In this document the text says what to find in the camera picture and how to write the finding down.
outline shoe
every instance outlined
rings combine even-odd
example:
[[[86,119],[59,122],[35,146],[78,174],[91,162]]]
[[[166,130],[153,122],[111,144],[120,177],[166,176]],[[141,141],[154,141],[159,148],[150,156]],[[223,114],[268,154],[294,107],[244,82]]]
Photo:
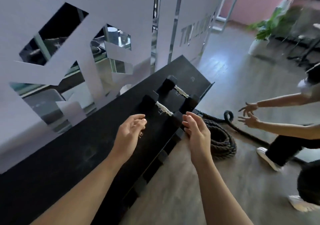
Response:
[[[302,200],[300,196],[289,196],[288,199],[290,204],[298,211],[311,212],[315,210],[320,210],[320,206],[313,203],[308,203]]]
[[[266,160],[268,162],[268,164],[275,170],[275,171],[281,171],[283,169],[283,167],[277,165],[276,163],[272,162],[270,160],[270,158],[268,158],[266,156],[266,151],[267,149],[266,148],[263,148],[263,147],[260,147],[260,148],[257,148],[257,153],[258,155],[263,158],[264,160]]]

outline plant pot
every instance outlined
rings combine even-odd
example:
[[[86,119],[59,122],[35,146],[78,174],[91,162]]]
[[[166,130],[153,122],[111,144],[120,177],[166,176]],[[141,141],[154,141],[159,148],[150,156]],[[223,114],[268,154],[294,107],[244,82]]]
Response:
[[[249,48],[249,54],[252,56],[264,55],[269,40],[254,40]]]

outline silver dumbbell handle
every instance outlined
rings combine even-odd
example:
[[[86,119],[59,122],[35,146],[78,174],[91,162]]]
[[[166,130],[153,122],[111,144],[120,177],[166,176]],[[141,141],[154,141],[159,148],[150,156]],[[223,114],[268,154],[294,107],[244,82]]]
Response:
[[[181,94],[182,96],[184,96],[186,99],[189,98],[189,95],[187,95],[186,92],[184,92],[182,89],[180,89],[178,86],[174,86],[174,89]]]
[[[160,104],[159,102],[156,102],[155,105],[158,106],[158,108],[162,110],[164,113],[166,113],[167,115],[169,116],[174,115],[166,106]]]

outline rope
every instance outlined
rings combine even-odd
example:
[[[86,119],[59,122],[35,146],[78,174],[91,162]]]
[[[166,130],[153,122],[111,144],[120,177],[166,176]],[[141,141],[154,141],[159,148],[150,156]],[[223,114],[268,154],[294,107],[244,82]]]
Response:
[[[261,145],[269,146],[268,142],[265,142],[245,131],[236,127],[232,121],[234,118],[233,113],[230,110],[226,110],[223,114],[224,119],[219,119],[210,116],[206,113],[198,111],[203,115],[203,120],[207,125],[211,133],[211,154],[215,159],[225,159],[233,157],[237,152],[237,145],[231,135],[223,129],[219,124],[228,124],[231,128],[236,130],[239,134],[249,138]]]

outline hand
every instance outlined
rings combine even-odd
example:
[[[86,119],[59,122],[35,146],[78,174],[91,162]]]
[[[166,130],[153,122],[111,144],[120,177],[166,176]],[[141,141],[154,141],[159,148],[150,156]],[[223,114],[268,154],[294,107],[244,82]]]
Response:
[[[238,121],[239,122],[243,122],[246,126],[251,127],[251,128],[258,128],[258,125],[260,123],[260,120],[254,116],[253,114],[251,114],[251,112],[248,112],[248,116],[249,117],[242,117],[239,116]]]
[[[255,110],[258,109],[258,104],[257,103],[251,103],[248,104],[247,102],[245,103],[246,106],[238,110],[239,112],[243,110],[243,116],[248,116],[248,113],[253,114]]]
[[[119,126],[110,155],[119,161],[120,165],[123,165],[133,154],[137,146],[138,137],[142,134],[141,130],[146,128],[147,121],[142,119],[144,117],[144,114],[129,116]]]
[[[202,118],[194,113],[187,112],[186,115],[183,115],[182,124],[190,138],[189,148],[193,165],[197,168],[203,162],[212,161],[211,134]]]

